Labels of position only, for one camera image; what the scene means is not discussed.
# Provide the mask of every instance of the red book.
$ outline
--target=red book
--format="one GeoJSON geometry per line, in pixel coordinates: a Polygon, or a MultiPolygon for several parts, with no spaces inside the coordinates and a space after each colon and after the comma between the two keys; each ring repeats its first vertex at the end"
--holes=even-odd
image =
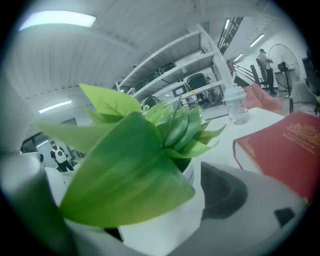
{"type": "Polygon", "coordinates": [[[241,169],[271,176],[311,203],[320,180],[320,118],[294,112],[233,141],[241,169]]]}

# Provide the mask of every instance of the fan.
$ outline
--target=fan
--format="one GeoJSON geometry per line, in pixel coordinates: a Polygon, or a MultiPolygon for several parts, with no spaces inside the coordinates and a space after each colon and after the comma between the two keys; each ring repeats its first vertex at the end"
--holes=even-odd
{"type": "Polygon", "coordinates": [[[279,85],[279,92],[288,90],[290,94],[292,84],[300,78],[300,68],[295,55],[288,47],[277,43],[270,48],[268,59],[273,61],[271,67],[279,85]]]}

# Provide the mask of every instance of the fluorescent light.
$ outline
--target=fluorescent light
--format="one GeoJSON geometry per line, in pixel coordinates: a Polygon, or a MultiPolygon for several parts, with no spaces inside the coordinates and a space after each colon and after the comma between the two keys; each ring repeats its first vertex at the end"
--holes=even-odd
{"type": "Polygon", "coordinates": [[[241,53],[237,58],[235,58],[235,62],[242,56],[242,55],[244,55],[243,53],[241,53]]]}
{"type": "Polygon", "coordinates": [[[263,38],[265,35],[261,34],[251,45],[250,47],[254,46],[261,38],[263,38]]]}
{"type": "Polygon", "coordinates": [[[31,14],[19,30],[43,24],[72,24],[91,27],[96,17],[66,10],[44,10],[31,14]]]}
{"type": "Polygon", "coordinates": [[[38,146],[36,146],[37,148],[39,148],[40,146],[42,146],[43,144],[47,143],[49,140],[47,139],[46,141],[40,143],[38,146]]]}
{"type": "Polygon", "coordinates": [[[55,104],[55,105],[52,105],[52,106],[48,106],[44,109],[41,109],[39,110],[39,113],[43,113],[43,112],[46,112],[48,110],[52,110],[52,109],[55,109],[55,108],[58,108],[58,107],[61,107],[61,106],[64,106],[64,105],[67,105],[67,104],[70,104],[71,103],[71,100],[68,100],[68,101],[65,101],[65,102],[61,102],[61,103],[58,103],[58,104],[55,104]]]}
{"type": "Polygon", "coordinates": [[[226,20],[225,27],[224,27],[225,30],[227,29],[227,27],[229,25],[229,21],[230,21],[229,19],[226,20]]]}

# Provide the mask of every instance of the person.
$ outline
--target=person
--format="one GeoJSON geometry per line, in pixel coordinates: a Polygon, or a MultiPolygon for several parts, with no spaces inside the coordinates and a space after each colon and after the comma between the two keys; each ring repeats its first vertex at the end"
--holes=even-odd
{"type": "Polygon", "coordinates": [[[50,144],[51,144],[51,151],[50,151],[51,158],[53,158],[53,160],[58,164],[58,167],[61,169],[61,171],[67,172],[68,171],[67,168],[70,171],[74,171],[74,168],[67,160],[67,156],[65,154],[64,149],[60,146],[57,146],[54,140],[52,140],[50,144]]]}
{"type": "Polygon", "coordinates": [[[271,59],[269,59],[267,57],[267,53],[265,52],[264,49],[260,49],[260,54],[258,55],[258,59],[261,61],[266,74],[267,74],[267,83],[269,85],[270,88],[270,93],[272,95],[276,95],[277,93],[274,90],[274,74],[273,74],[273,70],[270,66],[270,63],[274,63],[271,59]]]}

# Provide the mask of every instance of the artificial plant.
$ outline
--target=artificial plant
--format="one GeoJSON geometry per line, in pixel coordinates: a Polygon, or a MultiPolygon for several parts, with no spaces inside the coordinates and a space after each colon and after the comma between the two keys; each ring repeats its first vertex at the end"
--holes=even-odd
{"type": "Polygon", "coordinates": [[[37,124],[87,155],[61,202],[62,215],[112,228],[157,217],[192,198],[195,190],[179,165],[208,151],[208,142],[224,127],[205,131],[208,124],[201,125],[199,109],[165,102],[144,116],[130,95],[80,86],[96,109],[86,110],[91,126],[37,124]]]}

